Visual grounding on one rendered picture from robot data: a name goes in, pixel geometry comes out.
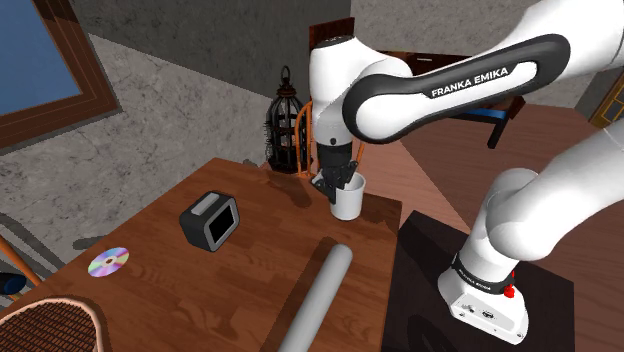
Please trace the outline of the black box clock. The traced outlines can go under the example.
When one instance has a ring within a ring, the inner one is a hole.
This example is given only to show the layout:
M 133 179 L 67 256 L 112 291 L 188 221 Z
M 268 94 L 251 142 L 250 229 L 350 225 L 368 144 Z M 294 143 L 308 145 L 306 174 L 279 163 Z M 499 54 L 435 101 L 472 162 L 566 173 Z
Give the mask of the black box clock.
M 236 200 L 229 194 L 209 191 L 180 214 L 179 224 L 191 245 L 216 252 L 240 224 Z

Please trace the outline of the dark robot stand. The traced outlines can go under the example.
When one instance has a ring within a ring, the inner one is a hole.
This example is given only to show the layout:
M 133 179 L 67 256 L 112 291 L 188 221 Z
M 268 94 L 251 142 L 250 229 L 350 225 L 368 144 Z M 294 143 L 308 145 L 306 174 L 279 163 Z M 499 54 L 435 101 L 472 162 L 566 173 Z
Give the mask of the dark robot stand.
M 381 352 L 575 352 L 574 284 L 532 263 L 516 267 L 529 315 L 511 345 L 453 318 L 437 288 L 467 235 L 414 211 L 398 231 Z

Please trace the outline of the wooden table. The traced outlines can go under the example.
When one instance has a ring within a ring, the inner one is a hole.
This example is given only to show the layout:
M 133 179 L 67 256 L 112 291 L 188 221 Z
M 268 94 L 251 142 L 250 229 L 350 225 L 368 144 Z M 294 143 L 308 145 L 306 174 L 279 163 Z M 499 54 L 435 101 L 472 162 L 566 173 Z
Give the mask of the wooden table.
M 204 193 L 232 195 L 240 224 L 216 252 L 190 245 L 180 214 Z M 330 249 L 353 252 L 310 352 L 379 352 L 402 205 L 366 195 L 335 219 L 307 181 L 213 159 L 43 283 L 23 304 L 72 295 L 94 305 L 112 352 L 276 352 Z M 115 247 L 105 277 L 90 262 Z

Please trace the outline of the black birdcage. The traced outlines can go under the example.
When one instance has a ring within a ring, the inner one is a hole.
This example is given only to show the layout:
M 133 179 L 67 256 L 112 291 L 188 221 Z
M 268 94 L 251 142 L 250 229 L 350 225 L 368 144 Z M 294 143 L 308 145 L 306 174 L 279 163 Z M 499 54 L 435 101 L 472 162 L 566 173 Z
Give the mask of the black birdcage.
M 266 113 L 266 160 L 272 170 L 286 174 L 297 172 L 294 126 L 297 114 L 304 104 L 296 97 L 296 89 L 291 84 L 290 69 L 283 66 L 281 84 L 277 97 L 271 102 Z M 305 135 L 304 121 L 301 122 L 300 136 Z

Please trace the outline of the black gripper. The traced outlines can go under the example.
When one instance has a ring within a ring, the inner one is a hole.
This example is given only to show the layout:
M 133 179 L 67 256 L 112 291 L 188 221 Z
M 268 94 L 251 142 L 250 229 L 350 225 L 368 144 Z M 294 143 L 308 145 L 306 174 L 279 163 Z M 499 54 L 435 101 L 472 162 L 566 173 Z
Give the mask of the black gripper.
M 338 172 L 340 170 L 340 188 L 352 180 L 358 162 L 352 160 L 352 144 L 323 145 L 317 144 L 318 169 L 317 174 L 311 179 L 311 184 L 316 190 L 325 195 L 331 204 L 336 203 L 336 186 Z

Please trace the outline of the grey cylinder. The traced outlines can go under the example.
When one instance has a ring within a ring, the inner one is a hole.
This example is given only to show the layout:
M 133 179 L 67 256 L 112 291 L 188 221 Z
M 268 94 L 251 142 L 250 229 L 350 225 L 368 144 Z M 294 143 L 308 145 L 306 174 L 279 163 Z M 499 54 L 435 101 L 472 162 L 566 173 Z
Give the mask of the grey cylinder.
M 345 244 L 331 248 L 277 352 L 308 352 L 352 259 L 353 252 Z

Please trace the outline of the orange wooden pole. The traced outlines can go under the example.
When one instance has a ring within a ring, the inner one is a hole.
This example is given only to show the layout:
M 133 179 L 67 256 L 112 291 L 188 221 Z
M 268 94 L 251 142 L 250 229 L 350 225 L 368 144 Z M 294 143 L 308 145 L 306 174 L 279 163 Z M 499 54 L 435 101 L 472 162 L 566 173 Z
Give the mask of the orange wooden pole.
M 2 251 L 9 260 L 11 260 L 17 268 L 35 285 L 38 286 L 42 280 L 30 268 L 30 266 L 21 258 L 21 256 L 12 248 L 10 243 L 0 235 L 0 251 Z

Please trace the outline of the white cup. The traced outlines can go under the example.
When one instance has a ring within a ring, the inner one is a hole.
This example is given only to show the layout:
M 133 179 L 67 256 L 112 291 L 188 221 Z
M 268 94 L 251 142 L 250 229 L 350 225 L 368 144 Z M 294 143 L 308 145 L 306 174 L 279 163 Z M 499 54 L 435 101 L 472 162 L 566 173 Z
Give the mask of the white cup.
M 365 186 L 364 176 L 355 172 L 343 189 L 336 189 L 336 200 L 330 205 L 331 214 L 342 221 L 356 219 L 361 213 Z

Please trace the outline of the shiny compact disc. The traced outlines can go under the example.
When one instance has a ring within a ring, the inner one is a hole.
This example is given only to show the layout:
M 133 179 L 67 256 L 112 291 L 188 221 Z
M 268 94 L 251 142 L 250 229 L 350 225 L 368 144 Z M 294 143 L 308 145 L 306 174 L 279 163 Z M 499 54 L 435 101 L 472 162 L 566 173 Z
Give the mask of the shiny compact disc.
M 128 259 L 129 251 L 126 248 L 111 248 L 96 256 L 90 262 L 87 271 L 92 277 L 105 277 L 123 267 Z

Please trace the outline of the brown framed window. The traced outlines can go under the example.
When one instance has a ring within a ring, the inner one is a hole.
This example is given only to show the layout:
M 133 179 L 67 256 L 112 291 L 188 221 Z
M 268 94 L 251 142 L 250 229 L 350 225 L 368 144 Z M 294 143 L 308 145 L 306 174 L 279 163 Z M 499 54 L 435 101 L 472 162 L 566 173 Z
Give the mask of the brown framed window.
M 70 0 L 0 0 L 0 149 L 119 111 Z

